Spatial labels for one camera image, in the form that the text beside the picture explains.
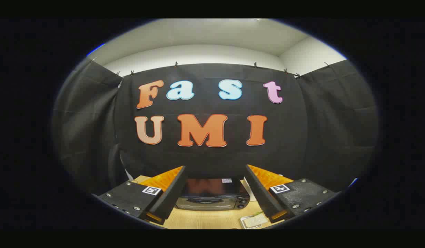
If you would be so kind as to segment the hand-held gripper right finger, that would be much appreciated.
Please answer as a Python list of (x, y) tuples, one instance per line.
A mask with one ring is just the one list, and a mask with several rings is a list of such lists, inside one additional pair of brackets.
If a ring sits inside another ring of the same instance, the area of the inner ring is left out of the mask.
[(340, 194), (307, 178), (292, 180), (249, 164), (245, 180), (272, 224), (303, 215)]

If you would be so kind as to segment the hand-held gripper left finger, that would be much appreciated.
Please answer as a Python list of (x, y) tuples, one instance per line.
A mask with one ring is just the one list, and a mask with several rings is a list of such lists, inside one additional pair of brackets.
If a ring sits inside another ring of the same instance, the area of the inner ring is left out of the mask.
[(186, 167), (180, 166), (143, 182), (127, 180), (93, 196), (104, 204), (142, 221), (163, 225), (170, 216), (186, 182)]

